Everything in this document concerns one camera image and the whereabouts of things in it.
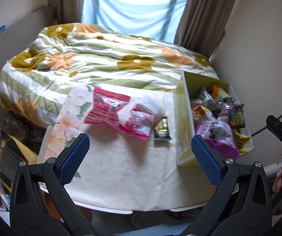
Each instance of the bed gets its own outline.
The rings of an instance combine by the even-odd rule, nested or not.
[[[0,54],[7,57],[0,60],[1,105],[44,128],[54,125],[78,82],[173,92],[181,70],[217,78],[208,59],[180,46],[97,25],[53,22],[47,7],[0,34]]]

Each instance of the red snack bag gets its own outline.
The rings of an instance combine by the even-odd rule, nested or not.
[[[130,97],[101,88],[94,88],[93,96],[93,109],[86,116],[84,123],[106,123],[115,130],[119,130],[117,113],[129,103]]]

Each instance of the snack bag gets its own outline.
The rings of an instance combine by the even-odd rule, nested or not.
[[[207,120],[215,120],[212,112],[203,106],[197,105],[191,110],[192,118],[194,120],[194,125],[197,126],[199,122],[205,122]]]
[[[93,99],[93,109],[86,116],[84,123],[105,123],[113,129],[119,130],[117,113],[130,102],[131,97],[94,88]]]
[[[227,123],[232,129],[244,128],[243,107],[244,105],[219,102],[221,111],[217,120]]]
[[[93,108],[84,123],[105,123],[142,140],[149,138],[155,118],[161,114],[159,104],[148,96],[132,98],[94,88],[93,100]]]
[[[171,140],[168,130],[167,117],[164,116],[154,127],[154,140],[169,141]]]
[[[219,109],[216,102],[213,100],[211,95],[207,92],[205,87],[202,87],[200,95],[199,95],[199,99],[202,100],[202,106],[208,108],[210,111]]]
[[[233,139],[234,139],[235,144],[236,144],[236,146],[237,146],[237,148],[239,150],[239,149],[244,147],[244,144],[246,144],[249,141],[249,139],[251,139],[251,137],[250,136],[245,136],[245,135],[243,135],[241,133],[233,131]]]
[[[228,95],[216,82],[212,83],[211,96],[215,102],[233,103],[231,96]]]
[[[239,157],[232,130],[227,123],[218,120],[202,122],[196,129],[196,135],[201,135],[210,147],[218,150],[222,157]]]
[[[198,105],[202,105],[202,100],[201,99],[195,98],[195,99],[191,99],[190,100],[191,109],[195,108]]]

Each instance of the floral comforter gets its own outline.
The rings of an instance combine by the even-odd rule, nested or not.
[[[217,78],[207,58],[171,43],[97,25],[55,25],[3,67],[0,102],[47,127],[78,82],[173,92],[182,70]]]

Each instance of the box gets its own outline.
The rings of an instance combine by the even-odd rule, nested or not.
[[[183,72],[181,82],[174,92],[176,131],[178,138],[177,165],[180,167],[199,166],[190,146],[191,139],[195,135],[190,99],[198,98],[203,86],[211,93],[212,82],[216,82],[223,88],[232,97],[235,104],[240,104],[238,97],[229,83],[204,75]],[[251,136],[245,114],[243,114],[243,117],[246,126],[241,128],[241,133],[246,136]],[[250,152],[253,148],[252,139],[250,139],[244,147],[239,150],[240,155]]]

